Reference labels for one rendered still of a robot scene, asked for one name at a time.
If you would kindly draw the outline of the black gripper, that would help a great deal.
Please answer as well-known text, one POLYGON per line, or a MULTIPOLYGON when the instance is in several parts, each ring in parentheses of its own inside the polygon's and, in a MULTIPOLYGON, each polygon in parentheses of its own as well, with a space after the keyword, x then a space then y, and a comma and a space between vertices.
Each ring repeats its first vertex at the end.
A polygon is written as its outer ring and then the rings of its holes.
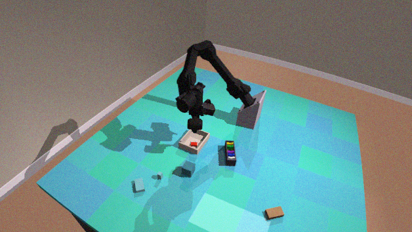
POLYGON ((203 127, 203 121, 199 118, 201 114, 201 107, 203 102, 195 104, 190 110, 189 115, 192 116, 192 119, 188 119, 187 129, 192 130, 196 134, 197 130, 201 130, 203 127))

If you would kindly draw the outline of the beige shallow tray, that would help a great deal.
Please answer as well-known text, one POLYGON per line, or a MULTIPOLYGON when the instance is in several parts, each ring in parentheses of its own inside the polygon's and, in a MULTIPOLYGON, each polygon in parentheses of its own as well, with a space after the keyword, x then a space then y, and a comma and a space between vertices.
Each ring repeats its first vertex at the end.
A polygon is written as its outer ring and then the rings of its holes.
POLYGON ((187 131, 183 138, 178 142, 178 147, 194 154, 198 154, 203 146, 206 144, 210 138, 210 133, 203 130, 197 130, 196 134, 192 130, 187 131), (197 141, 197 147, 191 147, 191 141, 197 141))

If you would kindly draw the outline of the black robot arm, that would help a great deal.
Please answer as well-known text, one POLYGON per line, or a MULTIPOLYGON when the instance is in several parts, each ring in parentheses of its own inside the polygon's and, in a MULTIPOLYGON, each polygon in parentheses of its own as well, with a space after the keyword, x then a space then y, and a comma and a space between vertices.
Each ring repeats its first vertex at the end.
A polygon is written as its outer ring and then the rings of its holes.
MULTIPOLYGON (((218 74, 227 83, 226 90, 235 99, 241 99, 241 101, 245 105, 244 109, 254 104, 256 98, 253 98, 250 95, 250 86, 243 84, 239 79, 236 79, 230 73, 222 60, 216 55, 216 48, 214 47, 213 43, 211 41, 205 40, 188 48, 188 53, 183 70, 176 80, 179 96, 176 97, 175 100, 176 106, 179 111, 186 113, 195 104, 199 104, 203 101, 203 89, 205 88, 205 85, 200 82, 195 85, 195 66, 198 56, 211 63, 218 74)), ((215 106, 213 105, 213 103, 211 103, 210 99, 206 99, 202 104, 200 115, 203 116, 203 114, 205 114, 213 116, 214 112, 215 106)))

